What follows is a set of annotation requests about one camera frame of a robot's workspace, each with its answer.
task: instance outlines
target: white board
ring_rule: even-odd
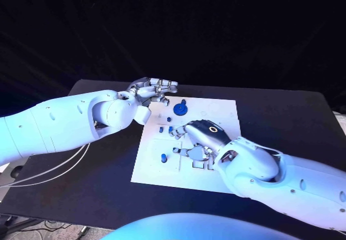
[[[174,113],[176,104],[187,100],[188,113],[178,116]],[[194,120],[211,120],[225,130],[231,139],[241,136],[241,126],[237,112],[237,101],[194,97],[171,96],[171,105],[153,102],[149,106],[152,116],[145,125],[132,182],[168,187],[233,193],[223,181],[220,173],[213,170],[213,160],[198,162],[174,153],[174,148],[194,147],[188,135],[179,140],[169,135],[174,129]]]

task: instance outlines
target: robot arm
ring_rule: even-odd
[[[151,117],[151,102],[166,106],[166,92],[178,92],[178,82],[145,77],[126,91],[103,90],[40,103],[0,118],[0,165],[32,156],[63,152],[97,141]]]
[[[208,120],[189,122],[171,135],[184,134],[195,147],[174,152],[198,161],[214,157],[214,170],[236,195],[321,228],[346,231],[346,172],[244,137],[231,140]]]

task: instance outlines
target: black tabletop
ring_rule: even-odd
[[[129,82],[81,80],[70,94],[123,91],[127,86]],[[346,136],[321,93],[181,85],[176,96],[237,100],[246,138],[346,171]],[[309,225],[234,194],[133,183],[142,133],[143,126],[133,122],[91,143],[71,172],[44,184],[9,190],[0,213],[107,229],[159,214],[204,213],[260,224],[302,239],[344,239],[336,231]],[[31,157],[19,180],[55,167],[76,152]],[[77,160],[27,183],[57,176]]]

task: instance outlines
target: blue knob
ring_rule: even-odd
[[[162,156],[161,156],[161,161],[162,161],[163,163],[168,162],[168,156],[166,156],[166,154],[162,154]]]
[[[182,103],[176,104],[174,107],[174,112],[178,116],[184,116],[188,113],[187,100],[182,100]]]

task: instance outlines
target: robotic hand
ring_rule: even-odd
[[[103,90],[55,98],[24,112],[0,118],[0,165],[32,156],[63,152],[127,128],[146,124],[151,102],[171,100],[178,82],[143,77],[126,91]]]
[[[231,140],[210,120],[191,121],[171,136],[184,134],[195,147],[174,152],[195,161],[214,158],[213,168],[236,195],[321,228],[346,231],[346,172],[244,137]]]

